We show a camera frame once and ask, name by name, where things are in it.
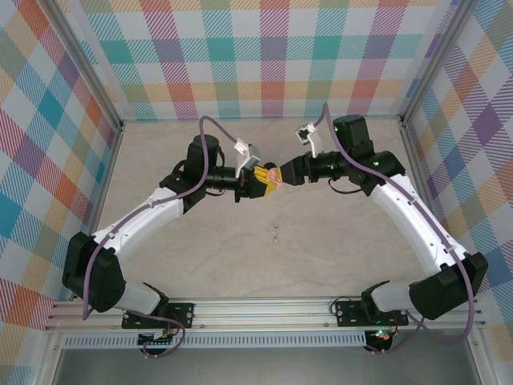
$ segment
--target metal frame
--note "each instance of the metal frame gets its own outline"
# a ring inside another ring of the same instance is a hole
[[[107,199],[107,192],[109,190],[109,186],[111,185],[112,174],[114,173],[115,162],[118,160],[119,149],[121,147],[121,142],[123,140],[124,131],[117,131],[114,138],[114,145],[112,146],[112,154],[111,159],[109,160],[109,165],[107,166],[107,171],[105,173],[105,178],[103,179],[102,187],[98,196],[98,203],[95,206],[93,211],[93,216],[91,219],[90,232],[93,233],[98,228],[99,218],[102,215],[103,205],[105,205],[105,200]]]
[[[257,332],[257,331],[319,331],[319,330],[375,330],[376,327],[338,327],[329,312],[335,298],[173,298],[173,303],[195,304],[194,321],[188,333],[203,332]],[[475,327],[484,327],[484,317],[476,302]],[[82,320],[82,301],[56,302],[50,314],[46,331],[51,333],[127,333],[121,329],[123,311],[112,309],[105,313],[93,312]],[[421,317],[416,310],[410,310]],[[426,321],[432,329],[463,329],[467,322],[467,306],[461,305],[435,321]],[[402,326],[414,329],[416,326]],[[134,330],[134,333],[156,330]]]
[[[57,2],[57,0],[45,1],[53,3]],[[99,68],[101,68],[102,73],[106,78],[106,81],[111,86],[112,91],[115,93],[115,96],[117,98],[117,105],[119,107],[119,112],[123,114],[123,117],[126,120],[135,120],[135,116],[131,109],[131,105],[128,102],[127,96],[123,92],[123,89],[119,84],[118,78],[115,76],[114,70],[112,69],[109,60],[107,59],[107,56],[103,51],[103,48],[98,40],[98,37],[96,36],[91,24],[87,19],[86,12],[80,5],[80,0],[67,0],[67,5],[71,11],[71,14],[73,15],[73,18],[81,26],[80,30],[83,33],[85,39],[87,40],[87,43],[91,48],[91,51],[95,55],[96,60],[98,61]]]
[[[333,338],[337,335],[353,335],[365,330],[375,330],[376,326],[337,327],[335,317],[329,312],[329,306],[335,298],[178,298],[173,302],[195,303],[194,320],[192,328],[187,330],[189,338],[201,340],[206,338],[212,341],[217,335],[230,336],[258,336],[272,334],[278,338],[283,335],[324,335]],[[127,349],[133,347],[133,340],[138,333],[154,333],[161,330],[125,330],[120,327],[123,319],[123,311],[113,309],[105,313],[93,312],[88,320],[82,320],[83,302],[80,300],[56,302],[46,325],[46,335],[49,338],[45,364],[39,372],[38,382],[51,383],[55,376],[59,356],[62,350],[69,348],[97,348],[97,349]],[[435,321],[426,321],[431,329],[462,330],[467,321],[466,305],[461,305],[448,314]],[[420,314],[411,310],[412,314],[419,317]],[[482,341],[483,331],[486,329],[484,315],[479,303],[475,300],[475,324],[471,336],[468,338],[471,353],[477,367],[476,376],[485,384],[495,384],[496,377],[487,356],[485,344]],[[413,330],[414,324],[402,326],[401,330]],[[392,326],[382,329],[393,329]],[[121,338],[130,338],[127,343],[104,343],[101,338],[111,338],[113,341]],[[80,338],[78,346],[70,346],[70,338]],[[350,343],[336,344],[335,346],[361,346],[354,341]],[[301,344],[294,343],[295,347],[301,346],[330,346],[329,343]],[[278,347],[273,344],[261,346],[213,346],[210,342],[202,346],[184,346],[195,348],[213,347]]]
[[[452,51],[456,41],[458,40],[463,27],[467,24],[468,19],[474,13],[479,0],[462,0],[458,9],[454,13],[454,17],[450,21],[446,32],[443,34],[439,45],[436,47],[433,57],[430,61],[426,73],[422,77],[420,83],[415,90],[410,105],[404,113],[404,120],[410,122],[415,112],[420,108],[422,102],[426,98],[427,92],[434,82],[438,72],[445,64],[450,52]]]
[[[48,18],[48,21],[57,32],[57,35],[63,41],[67,53],[73,59],[75,66],[79,70],[80,74],[82,74],[82,77],[86,80],[87,85],[91,89],[92,94],[98,100],[99,106],[102,108],[106,117],[110,120],[112,125],[116,126],[118,131],[121,131],[123,120],[116,111],[111,98],[105,91],[95,69],[67,22],[66,16],[53,0],[38,0],[38,3]]]
[[[421,197],[422,201],[426,204],[427,208],[432,213],[435,213],[433,198],[427,186],[426,178],[422,172],[420,159],[418,158],[418,154],[415,151],[415,146],[413,140],[411,139],[410,131],[408,131],[407,126],[400,119],[398,119],[398,127],[399,133],[401,134],[402,143],[404,144],[404,148],[406,150],[406,156],[408,156],[408,162],[411,166],[411,172],[413,174],[415,186],[417,187],[417,193]]]

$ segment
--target checkered fabric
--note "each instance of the checkered fabric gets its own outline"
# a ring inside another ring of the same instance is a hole
[[[0,0],[0,383],[28,383],[115,129],[36,0]]]
[[[485,312],[492,325],[495,367],[510,375],[512,20],[512,0],[479,3],[411,127],[438,218],[471,252],[478,250],[487,256],[490,267],[483,283],[483,296],[489,296],[491,302],[495,297],[498,304],[497,314]]]
[[[422,59],[422,63],[420,67],[417,69],[417,73],[415,74],[413,82],[411,82],[410,88],[406,93],[406,98],[402,101],[401,107],[399,108],[399,115],[404,115],[406,109],[410,105],[411,98],[417,90],[418,83],[421,81],[422,77],[426,73],[427,68],[431,65],[431,61],[433,59],[433,54],[438,48],[439,43],[442,41],[443,34],[446,33],[447,28],[450,25],[450,22],[454,15],[456,14],[456,10],[458,9],[458,5],[462,0],[451,0],[450,6],[446,11],[446,14],[443,16],[443,20],[438,27],[436,34],[434,35],[433,40],[431,41],[430,47],[426,51],[424,58]]]
[[[77,11],[59,2],[120,114],[137,120],[310,117],[324,102],[337,115],[395,116],[441,3],[80,0]]]

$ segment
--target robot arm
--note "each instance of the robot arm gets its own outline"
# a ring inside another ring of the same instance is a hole
[[[487,270],[486,258],[481,253],[470,255],[442,227],[422,202],[405,169],[392,153],[374,151],[363,117],[350,115],[338,118],[333,121],[333,126],[339,142],[350,157],[388,176],[413,197],[412,201],[408,201],[391,183],[355,168],[340,152],[320,153],[315,157],[307,152],[280,167],[283,182],[291,185],[304,184],[305,178],[313,183],[321,178],[336,180],[342,176],[349,177],[349,181],[359,186],[390,216],[417,255],[426,278],[413,283],[382,282],[365,290],[362,293],[362,306],[368,319],[372,322],[381,312],[411,308],[417,309],[428,319],[436,319],[467,301],[466,287],[450,255],[451,251],[462,261],[476,295]],[[421,205],[434,226],[414,203]],[[441,242],[435,229],[443,234],[450,247]]]
[[[89,305],[98,312],[114,307],[141,314],[168,316],[166,311],[168,298],[148,284],[125,282],[121,265],[154,232],[169,221],[181,217],[205,198],[207,188],[231,190],[235,194],[235,201],[238,202],[241,197],[251,199],[268,195],[277,186],[266,178],[268,172],[266,168],[255,165],[256,149],[248,152],[243,159],[244,167],[240,167],[240,164],[237,168],[225,167],[224,154],[220,150],[219,141],[214,136],[205,136],[205,139],[209,167],[203,185],[181,199],[169,200],[177,194],[188,191],[201,179],[204,171],[204,153],[200,137],[197,136],[188,147],[187,158],[179,162],[148,199],[117,222],[95,232],[92,236],[78,233],[71,238],[63,272],[65,287],[83,298],[87,264],[100,240],[106,239],[91,271]],[[217,166],[216,161],[220,154],[223,165]],[[123,225],[114,235],[113,229],[121,222]]]

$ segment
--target cable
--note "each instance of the cable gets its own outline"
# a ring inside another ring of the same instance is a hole
[[[171,316],[172,316],[176,321],[180,322],[180,319],[178,318],[178,316],[177,316],[176,314],[172,313],[172,314],[169,314],[169,315],[171,315]],[[180,331],[180,328],[179,328],[179,327],[177,327],[177,328],[176,328],[176,332],[175,332],[175,333],[172,333],[172,330],[171,330],[171,323],[170,323],[170,322],[168,322],[168,331],[170,331],[170,332],[171,332],[171,335],[172,335],[172,336],[175,336],[175,335],[177,335],[177,334],[178,334],[178,332]]]
[[[443,235],[442,231],[438,228],[438,226],[434,223],[434,220],[431,218],[431,216],[428,214],[426,210],[398,183],[396,183],[394,180],[390,179],[388,176],[373,170],[372,168],[368,168],[364,166],[363,164],[359,164],[356,160],[354,160],[344,149],[344,147],[341,145],[340,140],[338,140],[337,133],[335,132],[335,128],[333,126],[333,121],[331,120],[331,115],[329,113],[329,106],[327,103],[324,103],[322,106],[322,115],[326,118],[326,123],[328,124],[329,133],[331,134],[331,137],[335,144],[337,145],[338,151],[344,156],[344,158],[352,164],[355,168],[358,168],[364,172],[368,172],[371,175],[377,176],[380,179],[383,179],[386,183],[389,183],[393,187],[395,187],[409,202],[412,203],[412,205],[421,213],[421,215],[426,219],[426,221],[429,223],[431,228],[434,230],[434,232],[437,234],[437,236],[440,238],[440,241],[443,243],[444,246],[446,246],[446,249],[449,250],[450,255],[454,259],[454,262],[456,263],[456,266],[459,268],[459,271],[461,275],[463,276],[463,281],[465,282],[465,288],[467,290],[467,296],[468,296],[468,319],[467,324],[465,326],[465,330],[461,335],[459,335],[457,338],[446,338],[439,334],[435,334],[434,331],[430,331],[431,335],[433,335],[439,342],[445,343],[447,345],[455,345],[463,342],[470,332],[472,331],[472,325],[474,323],[474,292],[472,290],[471,280],[468,276],[467,271],[465,270],[465,267],[463,266],[463,263],[459,260],[458,255],[456,252],[451,248],[449,241],[446,239],[446,237]],[[427,329],[427,326],[423,324],[422,321],[415,321],[418,322],[418,328],[422,327]]]
[[[398,321],[398,316],[395,315],[394,312],[392,312],[392,315],[394,316],[394,321],[395,321],[395,334],[397,334],[399,332],[399,321]]]
[[[420,322],[424,322],[425,319],[426,319],[426,317],[422,317]],[[410,334],[403,342],[399,343],[396,347],[394,346],[394,347],[390,348],[389,350],[387,350],[386,353],[389,355],[390,353],[400,351],[404,347],[410,345],[411,342],[415,339],[415,337],[417,337],[417,333],[420,331],[420,329],[421,329],[421,325],[417,325],[417,327],[415,328],[415,330],[413,331],[412,334]],[[371,349],[372,351],[378,351],[378,349],[371,347],[371,346],[368,346],[368,348]]]
[[[153,202],[153,205],[161,205],[163,203],[168,203],[177,199],[182,199],[183,197],[186,197],[187,195],[192,194],[193,192],[200,189],[200,187],[203,185],[205,180],[207,179],[208,174],[208,149],[207,149],[207,140],[205,139],[205,133],[204,133],[204,121],[208,120],[214,125],[216,125],[217,128],[219,128],[231,141],[236,142],[235,138],[231,136],[219,123],[217,123],[216,120],[209,116],[201,116],[200,118],[200,138],[201,138],[201,146],[203,147],[203,159],[204,159],[204,168],[203,168],[203,174],[201,175],[200,181],[192,188],[185,192],[181,192],[180,194],[177,194],[173,197],[160,199]],[[83,314],[82,319],[85,321],[91,312],[93,311],[93,308],[88,309],[89,307],[89,283],[91,280],[91,271],[93,268],[93,265],[95,264],[96,257],[99,254],[99,251],[105,246],[107,241],[113,237],[119,232],[119,230],[132,218],[139,215],[141,212],[143,212],[146,209],[150,209],[150,205],[143,205],[133,211],[132,213],[129,213],[124,219],[122,219],[112,230],[111,232],[106,235],[99,243],[98,246],[96,246],[95,251],[93,251],[93,254],[91,255],[91,258],[89,259],[89,262],[87,263],[86,273],[83,280]]]
[[[322,111],[321,111],[321,116],[319,116],[319,119],[317,119],[315,122],[313,122],[313,126],[314,127],[317,127],[319,124],[321,124],[322,120],[324,119],[324,104],[322,105]]]
[[[337,315],[333,312],[333,305],[334,305],[335,303],[337,303],[337,301],[338,301],[339,299],[342,299],[342,298],[347,298],[347,299],[349,299],[349,301],[350,301],[350,302],[352,302],[352,301],[353,301],[351,298],[346,297],[345,295],[342,295],[341,297],[339,297],[339,298],[335,299],[333,302],[331,302],[331,305],[329,305],[329,312],[330,312],[331,314],[333,314],[335,317],[337,317]]]
[[[233,136],[232,136],[228,131],[226,131],[226,130],[224,129],[224,127],[223,127],[223,126],[221,126],[221,125],[220,125],[220,123],[219,123],[217,120],[215,120],[214,118],[211,118],[210,116],[206,116],[206,115],[204,115],[204,116],[201,116],[200,121],[201,121],[202,119],[203,119],[203,120],[208,120],[209,122],[213,123],[213,124],[214,124],[217,128],[219,128],[219,129],[220,129],[220,131],[221,131],[221,132],[223,132],[223,133],[226,135],[226,137],[227,137],[228,139],[230,139],[233,143],[236,143],[236,142],[237,142],[237,139],[235,139],[235,137],[233,137]]]
[[[329,178],[328,179],[328,185],[330,186],[330,188],[336,192],[337,194],[342,194],[342,195],[351,195],[351,194],[356,194],[356,193],[359,193],[362,189],[359,188],[357,190],[351,190],[351,191],[341,191],[341,190],[337,190],[336,188],[334,188],[332,185],[331,185],[331,182],[333,181],[334,179],[333,178]]]
[[[182,336],[180,337],[180,340],[178,341],[178,343],[174,347],[170,347],[165,352],[160,353],[159,355],[150,355],[146,351],[146,345],[149,342],[144,343],[143,344],[143,353],[144,353],[144,356],[147,359],[161,359],[161,358],[165,357],[166,355],[170,355],[172,352],[176,351],[176,349],[178,349],[180,347],[180,345],[182,343],[184,343],[184,341],[185,341],[185,327],[180,322],[175,321],[174,319],[170,319],[170,318],[156,317],[155,315],[143,314],[143,313],[140,313],[139,311],[130,311],[130,312],[132,314],[137,315],[138,317],[143,317],[143,318],[148,318],[148,319],[154,319],[156,321],[164,321],[164,322],[167,322],[167,323],[172,323],[173,325],[178,326],[182,330]]]
[[[216,194],[215,192],[209,192],[209,191],[205,191],[205,194],[209,195],[210,197],[221,197],[224,195],[224,192],[226,190],[223,190],[222,192],[220,192],[219,194]]]

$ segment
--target black mounting bracket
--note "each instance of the black mounting bracket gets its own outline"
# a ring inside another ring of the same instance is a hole
[[[192,320],[194,319],[194,304],[193,303],[168,303],[168,307],[162,318],[175,319],[184,325],[185,329],[192,327]],[[123,315],[121,322],[123,329],[168,329],[168,323],[164,321],[155,321],[144,317],[139,317],[130,311]]]
[[[337,325],[343,326],[406,326],[408,317],[401,311],[394,310],[388,313],[380,313],[374,322],[369,321],[366,312],[362,308],[361,301],[337,301],[334,312],[337,316]]]

